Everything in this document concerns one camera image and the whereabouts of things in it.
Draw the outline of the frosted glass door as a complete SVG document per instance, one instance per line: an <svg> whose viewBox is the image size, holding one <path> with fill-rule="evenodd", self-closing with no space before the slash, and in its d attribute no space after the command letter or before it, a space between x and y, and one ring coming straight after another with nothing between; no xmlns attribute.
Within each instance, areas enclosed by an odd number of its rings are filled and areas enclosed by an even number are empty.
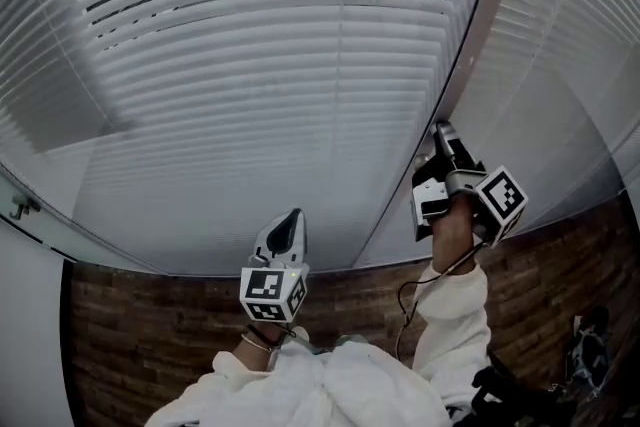
<svg viewBox="0 0 640 427"><path fill-rule="evenodd" d="M61 357L64 259L17 227L19 198L0 173L0 427L75 427Z"/></svg>

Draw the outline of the thin metal bangle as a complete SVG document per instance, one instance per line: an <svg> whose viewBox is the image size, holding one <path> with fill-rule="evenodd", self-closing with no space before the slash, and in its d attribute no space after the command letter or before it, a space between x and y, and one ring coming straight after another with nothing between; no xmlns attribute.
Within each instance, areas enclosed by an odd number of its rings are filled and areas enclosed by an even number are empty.
<svg viewBox="0 0 640 427"><path fill-rule="evenodd" d="M244 341L244 343L251 345L252 347L261 350L263 352L269 353L271 354L274 351L274 347L273 346L268 346L268 345L263 345L261 343L255 342L254 340L252 340L247 334L242 333L241 334L241 338Z"/></svg>

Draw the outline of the person's left forearm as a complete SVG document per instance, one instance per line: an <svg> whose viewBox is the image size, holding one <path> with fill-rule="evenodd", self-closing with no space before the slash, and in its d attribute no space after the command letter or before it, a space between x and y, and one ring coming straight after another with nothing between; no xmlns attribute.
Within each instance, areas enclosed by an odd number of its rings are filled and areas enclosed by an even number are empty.
<svg viewBox="0 0 640 427"><path fill-rule="evenodd" d="M278 325L285 335L283 343L290 336L285 325L265 322L251 324ZM247 328L242 333L261 343ZM144 427L187 427L201 424L215 406L234 392L252 381L266 377L271 360L281 346L269 354L244 343L240 337L238 345L232 351L219 351L216 354L210 373L202 375L177 399L153 413Z"/></svg>

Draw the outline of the wide white slatted blinds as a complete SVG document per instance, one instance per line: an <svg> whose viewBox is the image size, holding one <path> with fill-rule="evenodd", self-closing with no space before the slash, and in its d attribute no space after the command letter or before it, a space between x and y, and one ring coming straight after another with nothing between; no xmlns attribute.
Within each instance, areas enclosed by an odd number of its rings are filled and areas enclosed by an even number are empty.
<svg viewBox="0 0 640 427"><path fill-rule="evenodd" d="M348 268L476 0L0 0L0 173L76 261L235 275L298 207Z"/></svg>

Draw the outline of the person's right forearm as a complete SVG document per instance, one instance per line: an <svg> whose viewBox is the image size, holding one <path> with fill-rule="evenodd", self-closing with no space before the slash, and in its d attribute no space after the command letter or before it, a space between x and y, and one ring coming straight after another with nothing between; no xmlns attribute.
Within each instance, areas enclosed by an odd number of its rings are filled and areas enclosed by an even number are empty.
<svg viewBox="0 0 640 427"><path fill-rule="evenodd" d="M454 197L451 209L432 224L433 257L416 290L416 312L427 326L412 369L425 378L446 405L469 403L472 381L489 365L491 339L485 309L487 277L474 258L444 272L474 247L471 199Z"/></svg>

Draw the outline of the black wrist band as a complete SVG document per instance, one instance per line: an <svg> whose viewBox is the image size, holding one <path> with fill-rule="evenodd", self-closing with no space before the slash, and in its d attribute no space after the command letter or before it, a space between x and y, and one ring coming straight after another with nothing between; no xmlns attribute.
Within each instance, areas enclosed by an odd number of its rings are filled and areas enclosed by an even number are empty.
<svg viewBox="0 0 640 427"><path fill-rule="evenodd" d="M263 345L271 349L279 348L285 338L281 328L275 324L249 324L247 329Z"/></svg>

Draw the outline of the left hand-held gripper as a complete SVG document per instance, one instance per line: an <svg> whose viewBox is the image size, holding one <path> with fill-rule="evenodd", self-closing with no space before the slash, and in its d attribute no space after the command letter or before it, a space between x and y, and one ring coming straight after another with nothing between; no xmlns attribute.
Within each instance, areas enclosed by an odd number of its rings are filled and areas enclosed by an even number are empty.
<svg viewBox="0 0 640 427"><path fill-rule="evenodd" d="M239 300L254 322L292 323L307 296L309 266L306 218L294 208L272 219L258 233L254 254L259 266L243 267Z"/></svg>

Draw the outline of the black strapped bag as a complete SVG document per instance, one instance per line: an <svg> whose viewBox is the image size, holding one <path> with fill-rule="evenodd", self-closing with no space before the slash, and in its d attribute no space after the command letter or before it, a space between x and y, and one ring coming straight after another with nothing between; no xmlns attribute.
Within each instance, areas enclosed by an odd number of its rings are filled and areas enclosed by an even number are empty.
<svg viewBox="0 0 640 427"><path fill-rule="evenodd" d="M577 401L561 388L545 390L520 382L491 351L490 365L473 379L470 412L452 415L452 427L571 427Z"/></svg>

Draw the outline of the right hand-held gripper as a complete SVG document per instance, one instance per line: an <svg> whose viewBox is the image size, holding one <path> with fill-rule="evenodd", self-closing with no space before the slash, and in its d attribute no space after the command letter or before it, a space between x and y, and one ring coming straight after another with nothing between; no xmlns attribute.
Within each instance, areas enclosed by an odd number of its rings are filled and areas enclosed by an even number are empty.
<svg viewBox="0 0 640 427"><path fill-rule="evenodd" d="M415 240L430 237L432 222L450 211L454 197L467 195L473 204L473 233L484 244L496 246L521 218L528 203L526 193L505 167L486 172L450 122L437 122L433 139L437 155L412 177Z"/></svg>

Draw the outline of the person's white fleece jacket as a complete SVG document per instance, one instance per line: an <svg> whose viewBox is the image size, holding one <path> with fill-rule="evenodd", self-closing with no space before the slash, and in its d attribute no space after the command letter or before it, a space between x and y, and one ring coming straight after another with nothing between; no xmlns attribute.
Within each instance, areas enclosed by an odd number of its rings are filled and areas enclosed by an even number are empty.
<svg viewBox="0 0 640 427"><path fill-rule="evenodd" d="M201 427L451 427L439 394L381 349L346 342L312 355L288 344L271 371L210 398Z"/></svg>

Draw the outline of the black and blue bundle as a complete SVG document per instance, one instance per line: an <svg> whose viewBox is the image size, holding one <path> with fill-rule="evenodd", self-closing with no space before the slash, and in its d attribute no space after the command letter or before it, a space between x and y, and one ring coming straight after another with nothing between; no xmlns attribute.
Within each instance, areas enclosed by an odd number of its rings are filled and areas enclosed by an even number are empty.
<svg viewBox="0 0 640 427"><path fill-rule="evenodd" d="M589 399L599 396L610 370L607 348L609 310L596 306L572 321L572 338L565 356L565 383L589 388Z"/></svg>

